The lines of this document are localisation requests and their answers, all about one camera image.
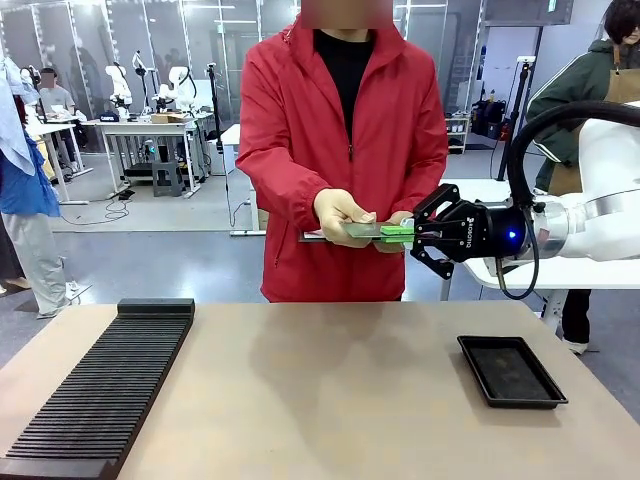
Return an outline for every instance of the blue shirt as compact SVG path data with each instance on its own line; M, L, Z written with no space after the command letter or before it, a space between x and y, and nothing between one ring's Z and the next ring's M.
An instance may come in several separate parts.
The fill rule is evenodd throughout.
M31 161L36 169L27 175L4 156L0 150L0 212L13 215L60 216L60 206L49 179L42 170L44 158L36 142L24 132Z

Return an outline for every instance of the black rectangular tray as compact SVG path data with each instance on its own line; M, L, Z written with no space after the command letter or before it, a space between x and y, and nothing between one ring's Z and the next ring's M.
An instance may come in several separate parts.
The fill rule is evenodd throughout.
M569 403L523 338L467 335L458 343L490 407L552 410Z

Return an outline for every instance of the brown apron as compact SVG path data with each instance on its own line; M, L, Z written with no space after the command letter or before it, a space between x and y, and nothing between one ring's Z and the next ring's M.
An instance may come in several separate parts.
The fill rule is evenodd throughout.
M605 97L608 102L629 103L640 100L640 69L620 70L620 47L617 45L613 49L615 70L611 71L609 82L609 92ZM574 130L577 137L580 135L579 127ZM551 183L549 184L549 194L564 195L566 193L582 192L582 182L580 180L580 167L565 167L560 163L553 166Z

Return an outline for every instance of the black rack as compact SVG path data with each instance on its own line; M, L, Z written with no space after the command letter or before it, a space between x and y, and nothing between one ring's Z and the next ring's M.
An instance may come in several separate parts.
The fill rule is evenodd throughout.
M6 458L0 479L115 479L193 323L192 299L127 299Z

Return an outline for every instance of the red jacket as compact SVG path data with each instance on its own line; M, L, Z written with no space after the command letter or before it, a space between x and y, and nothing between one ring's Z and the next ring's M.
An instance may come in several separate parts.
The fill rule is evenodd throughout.
M262 293L272 302L390 301L404 255L301 243L316 194L342 188L380 221L438 185L448 153L436 69L395 28L376 31L349 140L338 91L300 22L253 47L242 76L237 166L270 213Z

